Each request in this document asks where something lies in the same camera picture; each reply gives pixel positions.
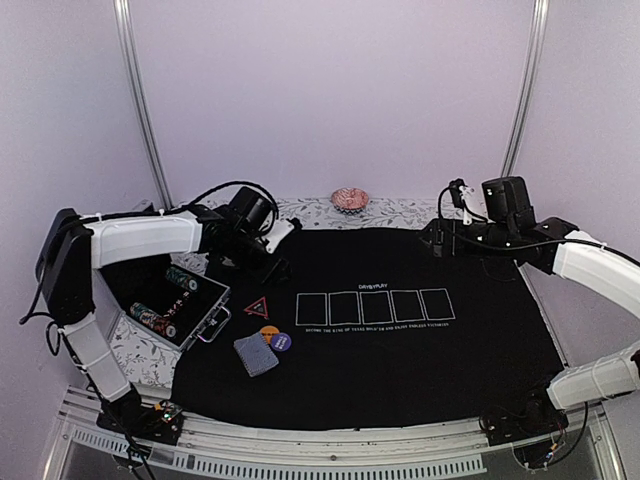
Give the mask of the orange big blind button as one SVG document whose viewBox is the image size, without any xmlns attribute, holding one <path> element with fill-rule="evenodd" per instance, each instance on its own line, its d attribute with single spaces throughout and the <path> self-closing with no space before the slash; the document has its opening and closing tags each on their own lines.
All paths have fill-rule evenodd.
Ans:
<svg viewBox="0 0 640 480">
<path fill-rule="evenodd" d="M 260 329 L 260 333 L 265 339 L 270 340 L 274 335 L 279 333 L 279 329 L 275 326 L 267 325 Z"/>
</svg>

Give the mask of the purple small blind button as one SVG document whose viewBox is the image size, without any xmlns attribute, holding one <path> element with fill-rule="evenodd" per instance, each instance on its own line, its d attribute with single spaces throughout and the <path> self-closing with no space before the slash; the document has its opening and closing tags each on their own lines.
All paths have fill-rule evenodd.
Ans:
<svg viewBox="0 0 640 480">
<path fill-rule="evenodd" d="M 274 334 L 271 337 L 270 347 L 276 352 L 285 352 L 292 346 L 291 337 L 284 332 Z"/>
</svg>

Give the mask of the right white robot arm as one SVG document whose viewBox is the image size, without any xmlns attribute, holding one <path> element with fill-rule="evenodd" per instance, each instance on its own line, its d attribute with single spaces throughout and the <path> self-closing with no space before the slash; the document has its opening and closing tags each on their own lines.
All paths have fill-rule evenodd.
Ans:
<svg viewBox="0 0 640 480">
<path fill-rule="evenodd" d="M 479 189 L 451 181 L 457 218 L 437 213 L 421 231 L 435 257 L 505 258 L 524 267 L 525 280 L 559 338 L 569 365 L 523 407 L 517 427 L 537 436 L 556 410 L 608 400 L 639 389 L 639 262 L 568 220 L 536 218 L 519 176 Z"/>
</svg>

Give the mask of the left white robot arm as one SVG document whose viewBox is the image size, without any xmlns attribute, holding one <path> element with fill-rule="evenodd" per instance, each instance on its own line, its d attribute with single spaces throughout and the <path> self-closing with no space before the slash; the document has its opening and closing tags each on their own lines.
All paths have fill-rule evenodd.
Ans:
<svg viewBox="0 0 640 480">
<path fill-rule="evenodd" d="M 111 403 L 111 419 L 128 434 L 148 426 L 148 412 L 97 325 L 94 286 L 101 282 L 130 320 L 183 352 L 219 330 L 230 289 L 192 273 L 175 255 L 202 254 L 229 262 L 262 284 L 287 278 L 280 243 L 301 224 L 281 216 L 263 187 L 235 182 L 226 204 L 209 208 L 200 198 L 168 211 L 144 210 L 81 216 L 60 210 L 36 265 L 38 294 L 78 368 Z"/>
</svg>

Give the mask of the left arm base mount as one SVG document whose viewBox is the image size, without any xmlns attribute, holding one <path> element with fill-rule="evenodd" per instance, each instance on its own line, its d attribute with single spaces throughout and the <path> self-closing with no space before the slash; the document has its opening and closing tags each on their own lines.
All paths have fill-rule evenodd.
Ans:
<svg viewBox="0 0 640 480">
<path fill-rule="evenodd" d="M 178 444 L 183 423 L 181 406 L 166 399 L 146 406 L 137 392 L 103 402 L 96 421 L 105 430 L 172 446 Z"/>
</svg>

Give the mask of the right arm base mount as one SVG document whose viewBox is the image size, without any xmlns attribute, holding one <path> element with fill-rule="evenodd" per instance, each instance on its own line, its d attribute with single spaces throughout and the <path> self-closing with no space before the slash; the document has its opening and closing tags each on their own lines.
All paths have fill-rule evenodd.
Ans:
<svg viewBox="0 0 640 480">
<path fill-rule="evenodd" d="M 516 461 L 529 470 L 550 465 L 565 437 L 569 425 L 566 414 L 543 400 L 529 400 L 522 410 L 490 406 L 479 417 L 479 427 L 490 446 L 513 444 L 545 436 L 546 440 L 516 447 Z"/>
</svg>

